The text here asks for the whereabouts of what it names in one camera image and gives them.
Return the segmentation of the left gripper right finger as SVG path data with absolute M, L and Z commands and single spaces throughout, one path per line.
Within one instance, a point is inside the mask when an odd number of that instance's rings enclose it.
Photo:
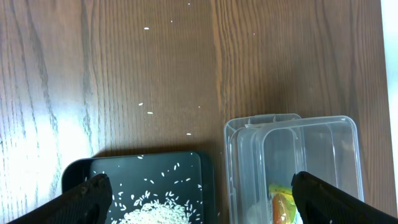
M 292 177 L 292 195 L 304 224 L 397 224 L 397 218 L 301 171 Z

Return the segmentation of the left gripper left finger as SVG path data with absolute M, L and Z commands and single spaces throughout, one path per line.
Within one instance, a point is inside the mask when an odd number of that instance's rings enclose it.
M 112 195 L 109 177 L 99 174 L 10 223 L 105 224 Z

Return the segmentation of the white tissue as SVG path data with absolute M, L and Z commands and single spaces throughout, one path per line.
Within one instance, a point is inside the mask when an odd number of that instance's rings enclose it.
M 278 205 L 277 208 L 270 205 L 265 208 L 261 203 L 249 207 L 244 221 L 248 224 L 303 224 L 295 205 Z

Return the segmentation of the yellow green wrapper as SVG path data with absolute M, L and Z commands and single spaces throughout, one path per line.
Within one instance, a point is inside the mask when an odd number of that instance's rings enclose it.
M 269 186 L 272 204 L 272 222 L 274 224 L 293 224 L 297 207 L 292 195 L 292 189 L 281 185 Z

